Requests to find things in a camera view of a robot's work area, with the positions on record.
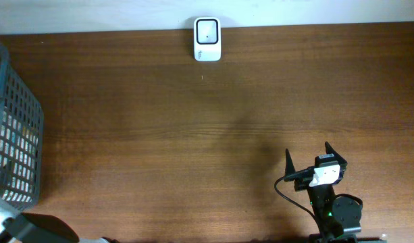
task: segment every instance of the gray plastic basket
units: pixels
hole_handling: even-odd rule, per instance
[[[43,112],[0,43],[0,196],[19,211],[40,192]]]

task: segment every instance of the white wall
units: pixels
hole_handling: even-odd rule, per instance
[[[414,21],[414,0],[0,0],[0,34]]]

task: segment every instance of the wooden table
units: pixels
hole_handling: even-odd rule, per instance
[[[45,112],[41,200],[82,237],[248,242],[308,236],[279,197],[297,169],[349,162],[360,236],[414,242],[414,23],[0,36]],[[280,188],[306,207],[306,192]]]

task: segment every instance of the brown wooden surface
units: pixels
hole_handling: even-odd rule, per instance
[[[316,227],[280,198],[324,142],[335,187],[364,200],[361,236],[414,242],[414,23],[0,36],[45,111],[42,194],[82,237],[244,242]],[[280,187],[309,207],[305,192]]]

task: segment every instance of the black object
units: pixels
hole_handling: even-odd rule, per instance
[[[15,219],[3,222],[5,231],[0,234],[0,242],[16,238],[23,243],[77,243],[76,233],[57,217],[21,213]]]
[[[363,201],[349,194],[336,195],[334,193],[333,185],[343,179],[348,162],[328,142],[325,143],[325,146],[327,155],[316,157],[315,166],[300,171],[295,171],[289,150],[286,149],[285,176],[276,181],[274,188],[280,196],[308,212],[315,220],[320,234],[310,235],[309,242],[358,242],[355,234],[361,231],[360,219]],[[309,184],[315,174],[315,168],[330,165],[340,166],[338,179],[333,184],[310,187]],[[285,182],[294,181],[295,191],[307,190],[313,213],[284,196],[277,189],[278,182],[282,180]]]

